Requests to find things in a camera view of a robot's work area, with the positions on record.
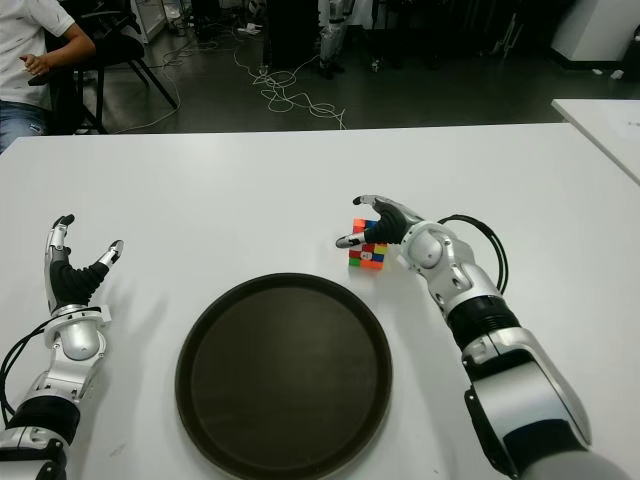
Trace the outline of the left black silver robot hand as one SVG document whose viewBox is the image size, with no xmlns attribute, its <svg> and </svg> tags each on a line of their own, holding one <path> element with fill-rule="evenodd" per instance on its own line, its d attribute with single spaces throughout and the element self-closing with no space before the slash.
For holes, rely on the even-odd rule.
<svg viewBox="0 0 640 480">
<path fill-rule="evenodd" d="M 65 310 L 86 308 L 112 266 L 120 259 L 124 242 L 114 241 L 97 261 L 83 268 L 74 268 L 65 245 L 73 214 L 59 217 L 47 236 L 44 255 L 44 280 L 47 305 L 52 317 Z"/>
</svg>

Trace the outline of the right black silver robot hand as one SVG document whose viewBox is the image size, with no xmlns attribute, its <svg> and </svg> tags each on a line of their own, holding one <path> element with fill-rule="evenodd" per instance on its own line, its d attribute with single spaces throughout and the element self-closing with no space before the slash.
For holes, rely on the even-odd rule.
<svg viewBox="0 0 640 480">
<path fill-rule="evenodd" d="M 335 241 L 339 249 L 349 249 L 361 244 L 400 244 L 410 228 L 423 218 L 405 205 L 380 195 L 360 195 L 354 205 L 369 205 L 380 216 L 375 226 L 363 232 L 342 236 Z"/>
</svg>

